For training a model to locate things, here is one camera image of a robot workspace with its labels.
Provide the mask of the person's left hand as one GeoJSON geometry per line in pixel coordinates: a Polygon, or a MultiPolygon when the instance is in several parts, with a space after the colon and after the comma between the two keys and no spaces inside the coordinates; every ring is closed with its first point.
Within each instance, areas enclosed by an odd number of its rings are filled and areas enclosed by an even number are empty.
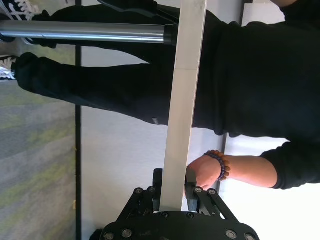
{"type": "Polygon", "coordinates": [[[218,160],[207,155],[194,160],[187,168],[194,171],[197,186],[205,191],[214,185],[221,174],[221,165],[218,160]]]}

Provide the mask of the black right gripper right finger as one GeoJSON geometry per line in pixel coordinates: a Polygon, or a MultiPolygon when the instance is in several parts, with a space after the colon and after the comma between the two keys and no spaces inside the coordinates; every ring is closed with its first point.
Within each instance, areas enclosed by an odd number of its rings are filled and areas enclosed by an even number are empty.
{"type": "Polygon", "coordinates": [[[184,189],[189,211],[219,218],[223,216],[225,220],[237,219],[215,189],[204,190],[197,186],[196,174],[189,168],[186,169],[184,189]]]}

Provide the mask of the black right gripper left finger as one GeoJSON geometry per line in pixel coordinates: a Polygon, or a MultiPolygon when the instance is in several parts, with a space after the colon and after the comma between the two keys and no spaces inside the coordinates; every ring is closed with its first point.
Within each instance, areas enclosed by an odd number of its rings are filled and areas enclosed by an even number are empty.
{"type": "Polygon", "coordinates": [[[136,188],[121,214],[120,220],[148,216],[160,210],[162,193],[163,169],[156,168],[153,171],[152,185],[147,189],[136,188]]]}

